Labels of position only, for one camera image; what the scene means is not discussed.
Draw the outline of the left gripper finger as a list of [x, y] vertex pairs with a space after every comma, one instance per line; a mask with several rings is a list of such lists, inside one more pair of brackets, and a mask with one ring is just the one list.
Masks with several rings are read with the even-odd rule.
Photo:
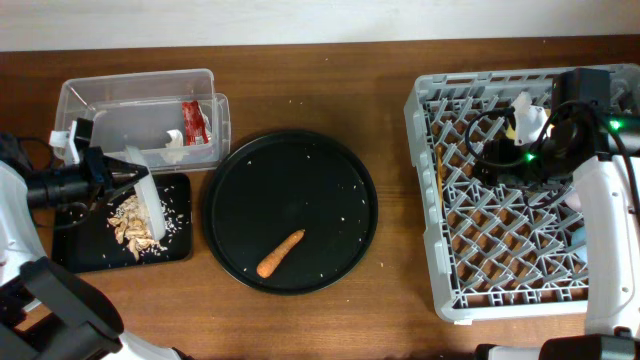
[[105, 156], [103, 162], [107, 171], [116, 179], [141, 180], [150, 174], [144, 165], [125, 162], [112, 157]]
[[109, 202], [121, 194], [129, 191], [137, 185], [142, 179], [149, 175], [146, 173], [124, 173], [113, 175], [107, 172], [103, 175], [103, 196], [104, 202]]

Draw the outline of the grey plate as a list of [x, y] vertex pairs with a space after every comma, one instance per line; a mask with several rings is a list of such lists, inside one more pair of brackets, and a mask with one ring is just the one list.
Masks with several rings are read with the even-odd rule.
[[139, 165], [146, 174], [134, 185], [139, 208], [153, 240], [159, 241], [166, 234], [165, 217], [158, 191], [141, 151], [134, 146], [126, 146], [125, 157], [129, 163]]

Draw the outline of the yellow bowl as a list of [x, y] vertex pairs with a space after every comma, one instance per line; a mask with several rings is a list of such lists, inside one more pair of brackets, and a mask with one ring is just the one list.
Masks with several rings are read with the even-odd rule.
[[530, 106], [527, 110], [516, 110], [508, 116], [506, 136], [516, 146], [533, 143], [543, 132], [542, 128], [551, 111], [539, 106]]

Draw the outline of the white tissue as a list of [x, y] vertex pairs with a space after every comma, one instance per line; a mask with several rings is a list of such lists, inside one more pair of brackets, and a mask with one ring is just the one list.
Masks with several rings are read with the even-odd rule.
[[178, 129], [167, 130], [169, 141], [165, 144], [165, 150], [160, 156], [168, 164], [178, 164], [185, 156], [183, 134]]

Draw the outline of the wooden chopstick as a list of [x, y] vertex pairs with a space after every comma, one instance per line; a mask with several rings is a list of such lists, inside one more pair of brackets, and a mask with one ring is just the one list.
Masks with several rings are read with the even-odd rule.
[[438, 186], [438, 194], [440, 198], [440, 207], [444, 204], [444, 195], [443, 195], [443, 165], [442, 165], [442, 148], [436, 146], [436, 170], [437, 170], [437, 186]]

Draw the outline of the pink cup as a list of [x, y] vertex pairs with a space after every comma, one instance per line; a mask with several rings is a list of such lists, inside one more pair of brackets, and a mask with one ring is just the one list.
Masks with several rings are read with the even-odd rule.
[[576, 191], [571, 191], [565, 198], [564, 202], [566, 205], [571, 208], [575, 212], [582, 212], [581, 201], [579, 199], [579, 195]]

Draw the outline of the red snack wrapper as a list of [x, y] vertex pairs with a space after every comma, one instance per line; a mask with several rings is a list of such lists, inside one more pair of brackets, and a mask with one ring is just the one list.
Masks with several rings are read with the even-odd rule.
[[181, 104], [184, 118], [186, 145], [204, 145], [209, 143], [207, 124], [201, 107], [197, 101]]

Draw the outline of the blue cup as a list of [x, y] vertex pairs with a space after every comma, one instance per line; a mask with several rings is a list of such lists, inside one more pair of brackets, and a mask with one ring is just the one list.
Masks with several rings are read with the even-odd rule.
[[573, 253], [584, 263], [588, 262], [587, 246], [586, 246], [586, 228], [576, 229], [571, 236], [571, 247]]

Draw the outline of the round black serving tray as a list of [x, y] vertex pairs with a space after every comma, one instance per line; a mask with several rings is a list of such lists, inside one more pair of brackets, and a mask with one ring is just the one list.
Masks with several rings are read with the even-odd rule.
[[[362, 161], [309, 131], [258, 137], [218, 166], [202, 200], [210, 251], [237, 281], [290, 296], [326, 288], [364, 257], [378, 224], [378, 199]], [[274, 273], [257, 265], [290, 234], [304, 238]]]

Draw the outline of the orange carrot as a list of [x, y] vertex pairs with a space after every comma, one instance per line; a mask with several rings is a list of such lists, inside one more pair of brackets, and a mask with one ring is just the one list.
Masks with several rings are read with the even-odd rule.
[[286, 255], [304, 238], [306, 230], [300, 229], [290, 234], [272, 252], [270, 252], [258, 265], [256, 272], [261, 278], [270, 277], [283, 261]]

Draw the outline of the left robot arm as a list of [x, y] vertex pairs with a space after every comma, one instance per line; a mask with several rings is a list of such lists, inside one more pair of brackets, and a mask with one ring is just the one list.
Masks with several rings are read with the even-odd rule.
[[139, 150], [129, 159], [84, 149], [79, 164], [35, 171], [22, 139], [1, 136], [1, 356], [4, 359], [173, 359], [185, 353], [125, 330], [112, 302], [52, 262], [31, 216], [79, 203], [87, 210], [134, 188], [153, 189]]

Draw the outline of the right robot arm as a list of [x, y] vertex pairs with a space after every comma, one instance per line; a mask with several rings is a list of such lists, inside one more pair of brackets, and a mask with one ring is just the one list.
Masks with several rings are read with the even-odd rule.
[[589, 290], [585, 332], [539, 348], [481, 344], [477, 359], [636, 359], [639, 356], [639, 119], [615, 114], [610, 73], [576, 68], [554, 77], [551, 115], [536, 130], [471, 150], [487, 186], [574, 187], [586, 231]]

